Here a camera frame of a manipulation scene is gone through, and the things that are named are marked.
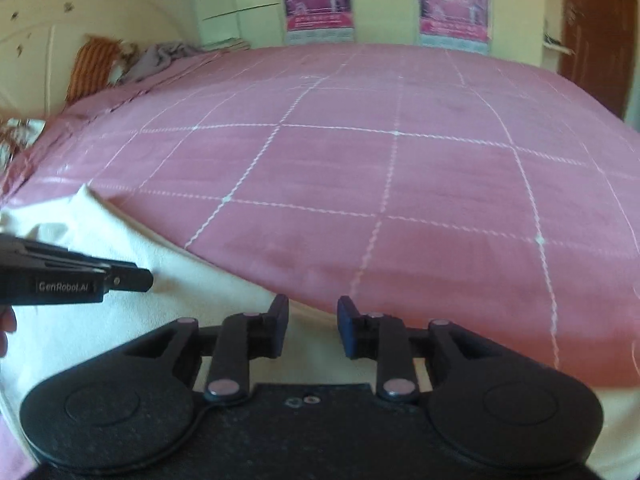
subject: bed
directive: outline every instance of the bed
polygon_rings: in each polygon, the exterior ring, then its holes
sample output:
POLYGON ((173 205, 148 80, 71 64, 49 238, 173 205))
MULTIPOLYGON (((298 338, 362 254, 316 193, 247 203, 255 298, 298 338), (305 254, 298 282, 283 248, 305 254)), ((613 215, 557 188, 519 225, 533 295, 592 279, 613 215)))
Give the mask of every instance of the bed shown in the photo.
MULTIPOLYGON (((14 160, 2 204, 88 183, 267 290, 328 312, 350 294, 409 326, 452 319, 637 399, 639 156, 638 134, 531 66, 270 48, 180 60, 68 108, 14 160)), ((640 449, 625 446, 629 464, 640 449)))

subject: shelf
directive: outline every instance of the shelf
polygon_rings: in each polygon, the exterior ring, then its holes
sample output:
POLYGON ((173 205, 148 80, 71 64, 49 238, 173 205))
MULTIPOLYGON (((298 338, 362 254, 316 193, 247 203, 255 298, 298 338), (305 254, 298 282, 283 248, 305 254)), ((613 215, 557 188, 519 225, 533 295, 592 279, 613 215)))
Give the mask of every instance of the shelf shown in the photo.
POLYGON ((572 56, 573 54, 575 54, 575 52, 573 50, 571 50, 570 48, 567 48, 565 46, 562 45, 556 45, 553 43, 547 43, 546 41, 543 43, 545 48, 548 48, 549 50, 555 50, 557 52, 562 52, 563 54, 567 54, 568 56, 572 56))

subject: brown door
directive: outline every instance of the brown door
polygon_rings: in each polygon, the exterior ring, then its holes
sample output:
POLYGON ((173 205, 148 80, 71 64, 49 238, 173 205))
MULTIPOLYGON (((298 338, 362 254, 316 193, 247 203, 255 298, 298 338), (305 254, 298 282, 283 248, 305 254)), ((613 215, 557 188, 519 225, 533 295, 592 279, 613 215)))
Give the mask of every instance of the brown door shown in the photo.
POLYGON ((560 73, 622 118, 636 56, 637 0, 566 0, 560 73))

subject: white sheet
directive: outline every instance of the white sheet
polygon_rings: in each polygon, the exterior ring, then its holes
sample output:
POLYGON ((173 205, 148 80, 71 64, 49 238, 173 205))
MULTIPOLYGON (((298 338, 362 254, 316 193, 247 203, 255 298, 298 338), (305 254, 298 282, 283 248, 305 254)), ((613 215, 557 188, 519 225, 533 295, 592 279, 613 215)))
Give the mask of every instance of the white sheet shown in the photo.
MULTIPOLYGON (((41 380, 182 316, 201 326, 230 314, 265 311, 273 294, 206 264, 101 202, 83 187, 74 197, 0 214, 0 230, 105 258, 129 260, 156 277, 147 294, 110 292, 95 305, 16 308, 18 332, 0 363, 0 410, 14 435, 20 402, 41 380)), ((424 367, 421 389, 428 387, 424 367)), ((374 383, 375 363, 344 357, 329 314, 292 303, 283 356, 252 363, 253 381, 374 383)), ((607 480, 640 472, 640 391, 598 392, 605 429, 590 465, 607 480)))

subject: gray cloth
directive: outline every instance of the gray cloth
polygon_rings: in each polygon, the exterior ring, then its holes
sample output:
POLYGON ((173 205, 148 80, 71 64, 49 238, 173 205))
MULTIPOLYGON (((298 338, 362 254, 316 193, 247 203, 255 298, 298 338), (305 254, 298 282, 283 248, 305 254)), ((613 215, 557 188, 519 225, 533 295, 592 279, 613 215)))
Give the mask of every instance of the gray cloth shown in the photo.
POLYGON ((181 41, 156 43, 146 50, 140 60, 119 79, 118 83, 137 83, 169 68, 176 59, 197 56, 203 52, 204 50, 181 41))

